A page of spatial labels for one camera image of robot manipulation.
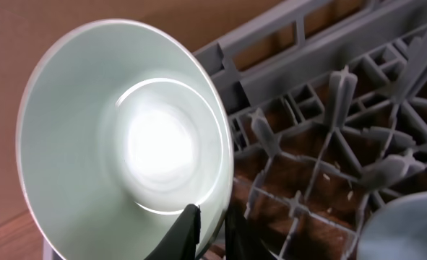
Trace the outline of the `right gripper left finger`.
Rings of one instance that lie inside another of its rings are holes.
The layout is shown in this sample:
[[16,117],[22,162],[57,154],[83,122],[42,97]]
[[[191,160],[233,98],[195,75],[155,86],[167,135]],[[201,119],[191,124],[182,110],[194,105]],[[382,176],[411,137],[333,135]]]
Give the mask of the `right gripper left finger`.
[[195,260],[200,230],[201,210],[188,204],[145,260]]

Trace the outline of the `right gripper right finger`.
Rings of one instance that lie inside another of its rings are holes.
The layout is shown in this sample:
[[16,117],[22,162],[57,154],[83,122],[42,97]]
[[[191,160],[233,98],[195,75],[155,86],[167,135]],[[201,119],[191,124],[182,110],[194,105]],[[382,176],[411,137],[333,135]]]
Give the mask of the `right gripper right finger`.
[[225,257],[227,260],[275,260],[237,209],[229,209],[225,217]]

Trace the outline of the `green bowl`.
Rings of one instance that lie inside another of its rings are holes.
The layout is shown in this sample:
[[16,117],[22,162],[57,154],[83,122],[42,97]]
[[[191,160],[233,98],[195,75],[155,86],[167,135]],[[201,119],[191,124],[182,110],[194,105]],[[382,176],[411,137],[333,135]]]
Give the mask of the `green bowl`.
[[27,206],[63,259],[144,259],[189,204],[200,259],[229,205],[220,96],[189,50],[142,22],[102,19],[56,41],[28,80],[15,146]]

